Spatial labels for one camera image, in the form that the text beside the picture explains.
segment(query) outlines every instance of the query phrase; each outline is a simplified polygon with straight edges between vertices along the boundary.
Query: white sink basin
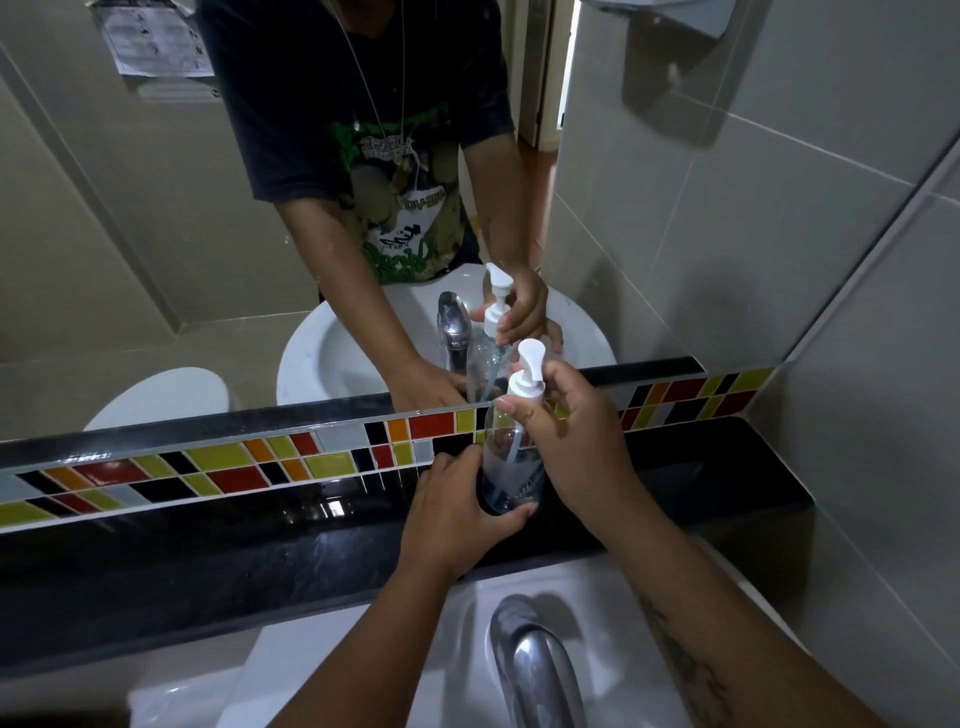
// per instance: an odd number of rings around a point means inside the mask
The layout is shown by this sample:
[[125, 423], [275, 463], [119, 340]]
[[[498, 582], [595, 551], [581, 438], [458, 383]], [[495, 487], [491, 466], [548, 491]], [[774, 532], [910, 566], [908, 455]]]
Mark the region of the white sink basin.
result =
[[[463, 265], [427, 283], [384, 287], [387, 299], [428, 361], [441, 363], [437, 340], [437, 299], [444, 291], [457, 293], [468, 309], [483, 302], [482, 265]], [[600, 328], [579, 305], [550, 289], [547, 316], [564, 330], [564, 359], [575, 367], [615, 364], [613, 351]], [[474, 325], [474, 331], [482, 331]], [[317, 306], [290, 337], [276, 376], [276, 403], [332, 400], [386, 392], [380, 374], [360, 350], [329, 303]]]
[[[706, 549], [792, 637], [750, 583]], [[489, 629], [496, 607], [517, 594], [533, 599], [543, 623], [563, 642], [591, 728], [691, 725], [630, 586], [602, 554], [455, 588], [427, 656], [410, 728], [510, 725]], [[266, 726], [366, 609], [351, 607], [264, 627], [218, 728]]]

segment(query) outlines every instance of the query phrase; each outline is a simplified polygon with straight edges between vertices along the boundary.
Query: tattoo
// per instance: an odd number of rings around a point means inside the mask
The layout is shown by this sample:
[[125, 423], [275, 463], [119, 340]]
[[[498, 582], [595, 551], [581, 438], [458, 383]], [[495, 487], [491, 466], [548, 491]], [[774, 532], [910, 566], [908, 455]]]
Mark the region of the tattoo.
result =
[[666, 615], [650, 599], [640, 600], [640, 607], [660, 646], [684, 704], [698, 728], [733, 728], [733, 711], [727, 697], [727, 686], [707, 663], [696, 660], [668, 629]]

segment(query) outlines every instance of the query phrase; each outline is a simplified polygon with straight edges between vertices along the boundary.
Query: graphic print on t-shirt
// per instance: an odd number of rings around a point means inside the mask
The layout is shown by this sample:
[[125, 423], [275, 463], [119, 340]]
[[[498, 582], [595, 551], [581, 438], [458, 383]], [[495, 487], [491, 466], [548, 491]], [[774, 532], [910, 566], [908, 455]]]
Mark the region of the graphic print on t-shirt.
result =
[[331, 124], [350, 192], [344, 225], [381, 283], [429, 280], [464, 242], [457, 179], [459, 147], [446, 106], [399, 124]]

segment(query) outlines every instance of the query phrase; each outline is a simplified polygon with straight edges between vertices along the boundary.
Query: paper sign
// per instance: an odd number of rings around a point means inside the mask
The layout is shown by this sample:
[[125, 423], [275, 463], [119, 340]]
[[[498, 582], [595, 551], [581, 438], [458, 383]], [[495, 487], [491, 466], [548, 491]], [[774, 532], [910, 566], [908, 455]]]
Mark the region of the paper sign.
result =
[[94, 0], [87, 4], [123, 76], [209, 78], [213, 66], [204, 40], [167, 0]]

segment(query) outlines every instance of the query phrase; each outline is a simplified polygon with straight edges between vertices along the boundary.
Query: toilet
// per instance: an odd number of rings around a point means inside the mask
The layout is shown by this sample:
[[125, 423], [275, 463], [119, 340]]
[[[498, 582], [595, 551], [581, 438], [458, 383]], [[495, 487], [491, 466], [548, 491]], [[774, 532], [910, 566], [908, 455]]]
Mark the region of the toilet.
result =
[[84, 432], [229, 412], [230, 392], [217, 375], [199, 367], [160, 372], [137, 382], [100, 410]]

